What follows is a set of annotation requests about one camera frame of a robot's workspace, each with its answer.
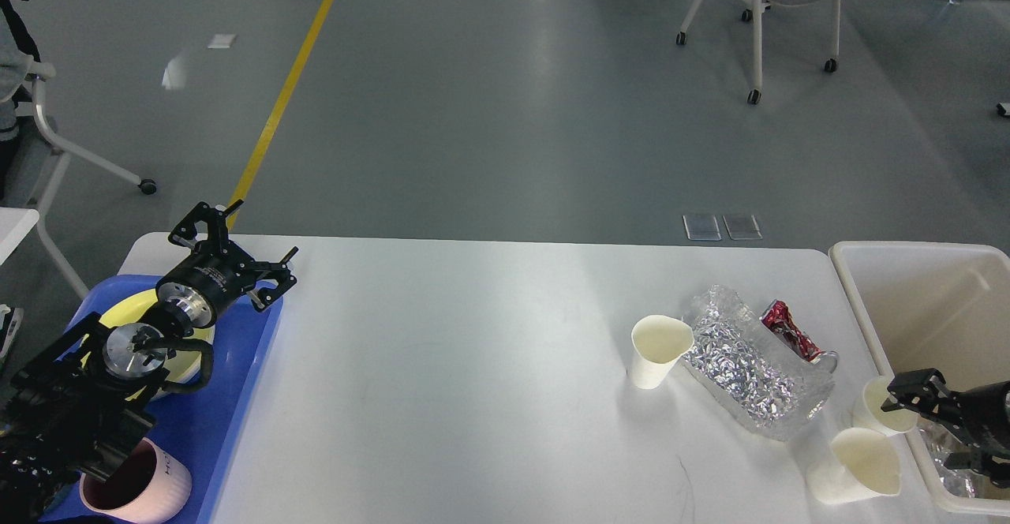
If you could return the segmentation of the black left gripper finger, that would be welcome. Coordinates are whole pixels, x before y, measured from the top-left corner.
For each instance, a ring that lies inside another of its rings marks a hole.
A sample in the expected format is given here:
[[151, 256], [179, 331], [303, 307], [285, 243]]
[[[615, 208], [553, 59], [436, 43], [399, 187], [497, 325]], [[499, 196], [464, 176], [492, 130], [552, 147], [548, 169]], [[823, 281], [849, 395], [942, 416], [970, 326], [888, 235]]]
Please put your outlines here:
[[280, 261], [268, 263], [249, 259], [238, 263], [239, 291], [245, 295], [259, 313], [266, 311], [282, 296], [296, 286], [290, 263], [298, 253], [294, 246]]
[[186, 247], [190, 259], [246, 260], [248, 254], [230, 240], [227, 218], [243, 205], [239, 198], [226, 208], [198, 203], [169, 233], [169, 243]]

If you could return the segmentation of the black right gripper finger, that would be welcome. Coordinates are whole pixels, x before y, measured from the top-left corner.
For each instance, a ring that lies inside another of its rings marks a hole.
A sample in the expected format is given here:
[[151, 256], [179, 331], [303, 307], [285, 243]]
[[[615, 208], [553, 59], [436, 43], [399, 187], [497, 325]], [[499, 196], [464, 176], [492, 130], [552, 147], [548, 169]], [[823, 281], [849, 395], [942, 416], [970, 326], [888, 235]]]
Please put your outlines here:
[[887, 384], [881, 412], [912, 411], [945, 426], [963, 426], [956, 392], [938, 369], [897, 373]]
[[988, 477], [996, 488], [1009, 488], [1009, 462], [988, 452], [971, 447], [967, 452], [949, 453], [944, 460], [945, 469], [970, 470]]

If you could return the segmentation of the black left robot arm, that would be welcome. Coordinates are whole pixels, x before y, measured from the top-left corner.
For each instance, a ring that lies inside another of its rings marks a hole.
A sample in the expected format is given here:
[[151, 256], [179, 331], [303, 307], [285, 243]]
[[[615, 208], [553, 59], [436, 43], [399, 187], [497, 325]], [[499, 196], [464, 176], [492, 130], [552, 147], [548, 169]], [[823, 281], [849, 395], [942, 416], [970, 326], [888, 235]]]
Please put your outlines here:
[[239, 298], [266, 311], [295, 286], [294, 251], [252, 258], [230, 237], [241, 207], [206, 203], [167, 234], [189, 255], [155, 284], [140, 319], [109, 327], [83, 316], [11, 381], [2, 410], [2, 521], [36, 523], [75, 476], [108, 482], [155, 427], [156, 392], [192, 394], [210, 383], [214, 350], [199, 340]]

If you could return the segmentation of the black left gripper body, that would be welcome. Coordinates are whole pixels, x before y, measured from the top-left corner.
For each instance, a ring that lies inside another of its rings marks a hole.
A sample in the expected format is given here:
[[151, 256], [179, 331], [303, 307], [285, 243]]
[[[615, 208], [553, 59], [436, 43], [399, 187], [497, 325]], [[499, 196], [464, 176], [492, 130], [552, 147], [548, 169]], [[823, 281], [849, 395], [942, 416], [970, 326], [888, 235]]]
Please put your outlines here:
[[245, 252], [192, 253], [156, 283], [156, 297], [178, 307], [193, 327], [209, 328], [255, 286], [250, 265]]

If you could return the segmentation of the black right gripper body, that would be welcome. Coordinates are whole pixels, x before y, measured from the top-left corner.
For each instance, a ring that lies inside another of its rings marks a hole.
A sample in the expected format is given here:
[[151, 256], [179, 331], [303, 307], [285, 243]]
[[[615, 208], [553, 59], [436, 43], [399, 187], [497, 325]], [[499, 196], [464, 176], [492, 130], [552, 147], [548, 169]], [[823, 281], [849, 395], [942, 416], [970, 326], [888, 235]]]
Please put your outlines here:
[[960, 428], [960, 441], [969, 452], [950, 455], [953, 462], [984, 462], [1009, 459], [1008, 381], [981, 385], [969, 391], [953, 391]]

